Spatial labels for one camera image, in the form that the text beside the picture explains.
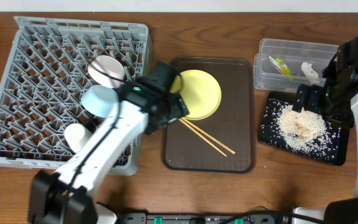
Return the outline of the white tissue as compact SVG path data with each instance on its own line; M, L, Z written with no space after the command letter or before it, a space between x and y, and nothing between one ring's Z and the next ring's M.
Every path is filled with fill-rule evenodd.
M303 62L301 64L301 71L312 85L319 83L319 74L313 70L311 63Z

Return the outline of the rice leftovers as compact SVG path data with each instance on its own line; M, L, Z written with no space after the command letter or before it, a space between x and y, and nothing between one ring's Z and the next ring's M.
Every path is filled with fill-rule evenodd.
M297 154L326 156L339 148L339 129L320 115L292 110L291 104L269 99L259 139L268 145Z

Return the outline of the yellow plate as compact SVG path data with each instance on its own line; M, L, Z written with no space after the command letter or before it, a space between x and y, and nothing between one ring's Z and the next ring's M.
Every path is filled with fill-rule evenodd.
M212 75L202 70L185 70L175 78L170 89L179 91L189 113L188 120L201 120L211 116L222 98L221 87Z

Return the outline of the green snack wrapper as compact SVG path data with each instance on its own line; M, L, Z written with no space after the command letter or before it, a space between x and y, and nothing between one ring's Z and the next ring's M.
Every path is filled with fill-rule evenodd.
M273 65L282 75L291 76L291 70L282 59L273 58L271 56L269 56L268 59L270 64Z

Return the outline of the light blue bowl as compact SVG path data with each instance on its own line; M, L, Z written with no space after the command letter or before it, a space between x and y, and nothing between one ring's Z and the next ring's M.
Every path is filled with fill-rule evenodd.
M103 85L93 85L81 97L81 104L91 114L100 117L114 117L119 112L117 93Z

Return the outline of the white bowl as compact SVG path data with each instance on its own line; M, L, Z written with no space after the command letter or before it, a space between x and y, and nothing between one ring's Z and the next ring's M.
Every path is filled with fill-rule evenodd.
M121 63L107 55L96 57L88 65L88 73L94 81L108 88L119 88L125 75Z

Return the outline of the wooden chopstick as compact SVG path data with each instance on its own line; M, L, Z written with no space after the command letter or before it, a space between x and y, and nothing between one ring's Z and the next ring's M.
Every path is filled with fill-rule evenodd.
M217 140L216 138L212 137L212 135L208 134L206 131L202 130L201 128L197 127L195 124L191 123L190 121L181 118L182 120L184 120L186 123L188 123L192 128L195 128L199 133L201 133L207 140L209 140L211 143L213 143L214 145L217 144L219 145L221 148L227 150L228 152L230 152L231 154L235 154L236 152L234 150L232 150L230 147L226 146L225 144L223 144L221 141Z
M201 138L204 142L208 143L212 148L220 152L224 157L227 157L227 155L222 152L217 146L215 146L213 143L211 143L209 140L207 140L201 133L199 133L195 128L192 128L188 123L186 123L184 120L179 119L179 121L184 124L188 129L193 131L199 138Z

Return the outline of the white paper cup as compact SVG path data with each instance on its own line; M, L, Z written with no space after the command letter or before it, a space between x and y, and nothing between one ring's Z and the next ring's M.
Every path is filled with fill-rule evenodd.
M92 133L82 124L73 123L64 130L64 137L70 149L76 154L88 142Z

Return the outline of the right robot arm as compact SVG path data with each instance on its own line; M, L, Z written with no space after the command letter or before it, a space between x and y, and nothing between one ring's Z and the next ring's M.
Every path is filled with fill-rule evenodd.
M324 71L324 86L300 85L293 104L295 111L319 113L342 128L352 125L357 132L357 180L351 199L331 202L326 208L295 208L294 223L322 220L326 223L358 223L358 61L348 67L332 66Z

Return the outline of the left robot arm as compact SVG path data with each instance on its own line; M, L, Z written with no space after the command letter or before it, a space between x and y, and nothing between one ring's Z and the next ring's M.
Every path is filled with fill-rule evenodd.
M151 134L188 114L179 92L131 84L116 92L117 108L80 152L53 174L41 170L32 179L29 223L117 223L111 209L94 201L110 168L142 133Z

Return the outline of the grey dishwasher rack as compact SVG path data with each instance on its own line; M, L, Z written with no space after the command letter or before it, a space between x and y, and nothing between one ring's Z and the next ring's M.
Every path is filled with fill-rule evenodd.
M102 119L82 95L94 85L87 68L108 55L133 80L150 72L152 40L144 24L40 17L15 18L19 30L0 82L0 167L57 169L72 158L65 128L94 131Z

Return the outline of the black tray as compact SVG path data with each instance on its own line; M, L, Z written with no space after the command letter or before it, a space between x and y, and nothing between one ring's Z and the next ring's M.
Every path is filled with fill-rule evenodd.
M349 130L321 115L292 110L295 94L270 92L259 130L259 141L299 156L341 166L346 161Z

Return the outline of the clear plastic bin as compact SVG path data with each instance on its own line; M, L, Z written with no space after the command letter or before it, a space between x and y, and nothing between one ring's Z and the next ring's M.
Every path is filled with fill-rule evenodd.
M294 40L262 39L254 58L254 87L260 90L295 93L301 84L312 85L301 71L301 64L308 62L319 74L319 83L325 79L322 71L337 52L337 45ZM269 56L282 59L291 70L291 76L282 75L269 62Z

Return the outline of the dark brown serving tray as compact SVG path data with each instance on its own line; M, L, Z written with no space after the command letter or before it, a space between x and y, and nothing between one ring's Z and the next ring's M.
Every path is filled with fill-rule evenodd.
M254 86L250 63L241 58L178 57L180 72L202 70L217 79L222 100L209 117L194 124L231 148L215 150L177 121L164 132L162 162L172 170L245 174L255 166Z

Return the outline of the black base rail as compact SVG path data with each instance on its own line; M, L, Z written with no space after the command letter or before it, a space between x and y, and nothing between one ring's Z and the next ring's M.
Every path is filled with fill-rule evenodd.
M116 214L115 223L118 224L218 224L229 216L200 216L200 215L147 215L145 213ZM238 218L232 224L267 224L267 223L291 223L289 216L278 214L253 214Z

